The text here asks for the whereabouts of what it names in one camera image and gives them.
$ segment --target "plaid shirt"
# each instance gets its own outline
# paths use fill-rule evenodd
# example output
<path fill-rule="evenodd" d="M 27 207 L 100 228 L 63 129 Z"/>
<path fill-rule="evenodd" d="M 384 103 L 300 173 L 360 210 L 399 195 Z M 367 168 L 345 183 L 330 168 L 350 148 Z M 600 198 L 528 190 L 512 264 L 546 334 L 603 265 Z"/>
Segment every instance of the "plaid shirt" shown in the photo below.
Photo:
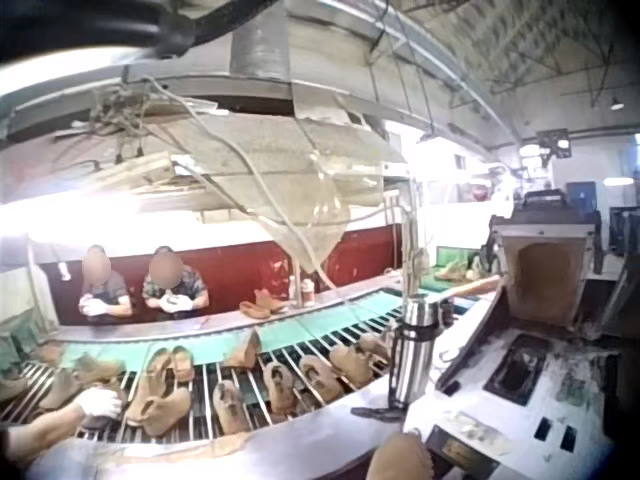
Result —
<path fill-rule="evenodd" d="M 207 286 L 202 281 L 202 277 L 197 270 L 185 265 L 182 270 L 182 281 L 175 288 L 171 289 L 171 292 L 175 295 L 186 295 L 191 300 L 194 300 L 198 295 L 207 290 Z M 142 286 L 142 297 L 147 298 L 162 298 L 164 288 L 160 288 L 151 280 L 151 275 L 147 273 L 144 277 L 144 284 Z"/>

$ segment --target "red wall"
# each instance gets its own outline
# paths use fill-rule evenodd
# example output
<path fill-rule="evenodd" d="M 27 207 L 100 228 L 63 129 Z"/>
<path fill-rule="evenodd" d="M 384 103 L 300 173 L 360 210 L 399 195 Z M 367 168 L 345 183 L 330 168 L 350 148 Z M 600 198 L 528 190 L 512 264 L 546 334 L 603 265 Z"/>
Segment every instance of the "red wall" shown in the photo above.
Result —
<path fill-rule="evenodd" d="M 392 227 L 347 232 L 324 266 L 329 278 L 338 286 L 380 275 L 393 267 Z M 397 258 L 400 261 L 400 235 Z M 200 272 L 209 289 L 211 304 L 202 314 L 237 310 L 243 300 L 254 300 L 253 290 L 267 288 L 281 298 L 288 296 L 291 262 L 274 242 L 261 242 L 228 247 L 205 248 L 179 252 L 186 265 Z M 134 318 L 126 323 L 151 322 L 155 312 L 142 298 L 142 283 L 151 255 L 111 258 L 113 270 L 120 273 L 129 288 Z M 71 280 L 63 282 L 55 263 L 41 265 L 49 279 L 53 302 L 62 325 L 86 325 L 78 312 L 82 287 L 82 262 L 68 262 Z"/>

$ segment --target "metal roller conveyor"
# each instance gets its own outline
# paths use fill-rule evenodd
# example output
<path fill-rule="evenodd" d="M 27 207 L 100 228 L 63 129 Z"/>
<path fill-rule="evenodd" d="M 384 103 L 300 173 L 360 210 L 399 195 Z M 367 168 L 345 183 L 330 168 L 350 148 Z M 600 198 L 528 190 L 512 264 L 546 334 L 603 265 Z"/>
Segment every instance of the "metal roller conveyor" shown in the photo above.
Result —
<path fill-rule="evenodd" d="M 222 429 L 215 415 L 212 394 L 218 382 L 231 380 L 243 393 L 244 410 L 252 430 L 262 429 L 282 422 L 298 418 L 306 413 L 325 406 L 325 402 L 318 392 L 306 381 L 299 368 L 299 362 L 304 355 L 316 355 L 327 365 L 330 350 L 338 344 L 350 346 L 357 342 L 359 336 L 365 332 L 382 333 L 390 323 L 401 316 L 401 307 L 389 310 L 387 313 L 360 323 L 331 331 L 325 335 L 314 336 L 275 350 L 262 352 L 258 362 L 252 370 L 230 368 L 222 362 L 194 365 L 195 378 L 188 383 L 178 383 L 172 370 L 167 371 L 166 395 L 176 388 L 186 387 L 191 392 L 192 405 L 189 414 L 179 420 L 167 433 L 159 438 L 149 437 L 142 428 L 131 427 L 124 421 L 114 421 L 101 430 L 76 431 L 76 437 L 95 442 L 118 444 L 179 444 L 199 440 L 213 440 L 222 436 Z M 298 399 L 296 412 L 287 415 L 274 415 L 271 412 L 267 388 L 263 381 L 264 370 L 272 362 L 278 361 L 285 365 L 294 376 L 294 395 Z M 387 362 L 377 356 L 372 357 L 371 368 L 373 377 L 379 379 L 386 375 Z M 26 424 L 38 415 L 38 403 L 49 392 L 55 369 L 36 363 L 24 365 L 23 375 L 28 379 L 29 387 L 20 397 L 9 404 L 0 414 L 0 421 L 14 424 Z M 118 381 L 126 393 L 128 402 L 136 394 L 140 371 L 126 371 L 119 376 Z M 338 377 L 346 394 L 357 389 L 344 376 Z"/>

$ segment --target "green conveyor belt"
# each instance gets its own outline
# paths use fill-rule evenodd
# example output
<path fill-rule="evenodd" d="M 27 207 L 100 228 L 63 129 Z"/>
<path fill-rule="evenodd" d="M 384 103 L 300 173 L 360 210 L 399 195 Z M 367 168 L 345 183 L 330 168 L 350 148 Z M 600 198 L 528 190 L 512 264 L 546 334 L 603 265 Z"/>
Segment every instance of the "green conveyor belt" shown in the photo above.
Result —
<path fill-rule="evenodd" d="M 258 326 L 262 351 L 269 352 L 287 345 L 322 337 L 350 325 L 369 320 L 399 307 L 402 299 L 385 292 L 376 292 L 358 299 L 350 306 L 340 305 L 303 314 L 282 322 Z M 88 353 L 100 360 L 123 360 L 127 370 L 139 371 L 153 352 L 182 345 L 193 353 L 195 365 L 222 361 L 246 335 L 247 330 L 186 337 L 175 340 L 122 343 L 70 343 L 61 367 L 71 368 L 75 360 Z"/>

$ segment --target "worker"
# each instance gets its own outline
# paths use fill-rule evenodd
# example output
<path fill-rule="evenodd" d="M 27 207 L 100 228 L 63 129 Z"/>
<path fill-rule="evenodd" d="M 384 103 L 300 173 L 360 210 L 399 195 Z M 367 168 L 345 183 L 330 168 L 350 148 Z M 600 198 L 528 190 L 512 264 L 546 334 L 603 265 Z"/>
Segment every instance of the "worker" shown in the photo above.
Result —
<path fill-rule="evenodd" d="M 209 292 L 197 270 L 184 265 L 167 246 L 158 247 L 144 279 L 142 296 L 157 320 L 179 320 L 209 306 Z"/>
<path fill-rule="evenodd" d="M 45 413 L 28 425 L 0 429 L 0 472 L 2 478 L 20 478 L 20 469 L 40 453 L 72 436 L 85 417 L 117 418 L 122 409 L 118 394 L 93 387 L 69 405 Z"/>
<path fill-rule="evenodd" d="M 419 432 L 394 433 L 373 454 L 366 480 L 432 480 L 433 462 Z"/>
<path fill-rule="evenodd" d="M 80 313 L 91 323 L 113 324 L 130 317 L 131 299 L 122 275 L 111 270 L 111 262 L 100 245 L 92 245 L 82 260 L 84 282 L 78 302 Z"/>

